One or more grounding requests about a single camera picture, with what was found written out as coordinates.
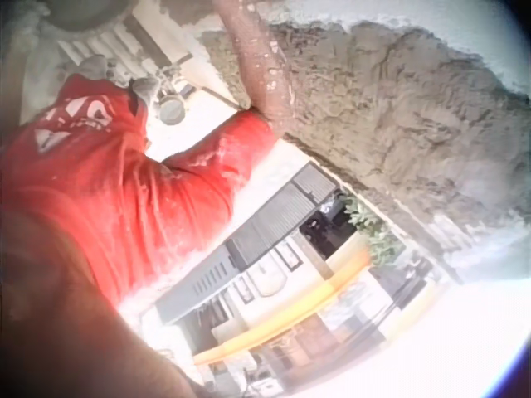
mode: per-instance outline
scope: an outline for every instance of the person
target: person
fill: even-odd
[[[121,89],[101,79],[101,57],[4,145],[0,385],[9,394],[206,396],[116,307],[216,238],[236,192],[293,120],[285,57],[254,5],[213,3],[252,107],[194,148],[147,158],[156,83]]]

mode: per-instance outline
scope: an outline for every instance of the green foliage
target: green foliage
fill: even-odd
[[[356,197],[348,198],[345,212],[350,222],[368,238],[374,266],[390,265],[403,250],[403,243],[391,232],[389,226]]]

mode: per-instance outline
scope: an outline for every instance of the red long-sleeve shirt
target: red long-sleeve shirt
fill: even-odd
[[[114,305],[204,250],[275,144],[246,111],[158,163],[144,155],[146,117],[127,90],[73,75],[2,153],[2,205],[68,233]]]

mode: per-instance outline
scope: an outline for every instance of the sleeve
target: sleeve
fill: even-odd
[[[141,185],[149,185],[149,199],[137,214],[150,262],[175,264],[194,250],[205,249],[227,226],[236,192],[275,142],[265,120],[243,111],[189,151],[162,164],[144,164],[139,172],[144,175]],[[157,256],[163,247],[172,251],[172,261]]]

